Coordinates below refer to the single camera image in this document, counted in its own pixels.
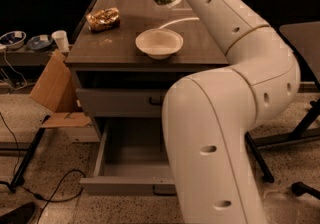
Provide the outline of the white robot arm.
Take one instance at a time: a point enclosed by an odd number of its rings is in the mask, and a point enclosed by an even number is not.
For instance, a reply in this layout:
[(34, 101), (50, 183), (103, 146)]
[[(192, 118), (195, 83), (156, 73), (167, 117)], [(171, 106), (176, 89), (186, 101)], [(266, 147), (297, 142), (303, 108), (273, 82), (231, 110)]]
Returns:
[(268, 224), (245, 145), (283, 112), (300, 69), (290, 47), (241, 0), (186, 0), (228, 60), (166, 93), (165, 146), (188, 224)]

